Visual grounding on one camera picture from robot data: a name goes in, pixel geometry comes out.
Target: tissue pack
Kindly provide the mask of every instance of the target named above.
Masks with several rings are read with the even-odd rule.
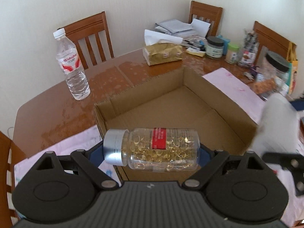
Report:
[[[149,66],[182,60],[182,46],[173,43],[156,43],[143,48]]]

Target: wooden table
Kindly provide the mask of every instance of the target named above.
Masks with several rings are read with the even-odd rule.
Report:
[[[182,61],[148,66],[142,50],[125,54],[86,70],[91,94],[84,100],[75,100],[63,81],[21,106],[15,122],[12,164],[95,125],[94,103],[182,65],[202,75],[224,67],[244,83],[250,82],[243,75],[246,69],[228,64],[224,59],[183,53]],[[24,152],[22,156],[17,153],[17,147]]]

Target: clear water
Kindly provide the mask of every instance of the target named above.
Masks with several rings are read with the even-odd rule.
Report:
[[[66,74],[65,81],[76,100],[82,100],[91,93],[83,66]]]

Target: metal screw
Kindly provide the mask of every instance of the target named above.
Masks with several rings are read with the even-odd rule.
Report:
[[[298,182],[297,183],[297,189],[300,190],[300,191],[304,191],[304,183]]]
[[[105,180],[101,183],[104,188],[113,188],[116,186],[116,182],[113,180]]]
[[[290,161],[290,164],[291,164],[294,168],[298,168],[298,166],[299,166],[299,162],[298,162],[297,160],[295,160],[295,159],[292,159],[292,160]]]
[[[185,185],[189,188],[195,188],[195,187],[198,187],[200,184],[199,184],[199,181],[197,181],[195,179],[188,179],[185,181]]]

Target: shopping bag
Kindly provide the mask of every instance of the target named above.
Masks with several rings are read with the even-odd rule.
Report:
[[[289,86],[288,94],[291,94],[295,88],[295,80],[298,72],[298,60],[297,55],[295,53],[295,49],[297,45],[293,42],[289,42],[289,47],[287,51],[286,60],[290,62],[290,70],[289,70],[289,79],[287,81],[287,85]]]

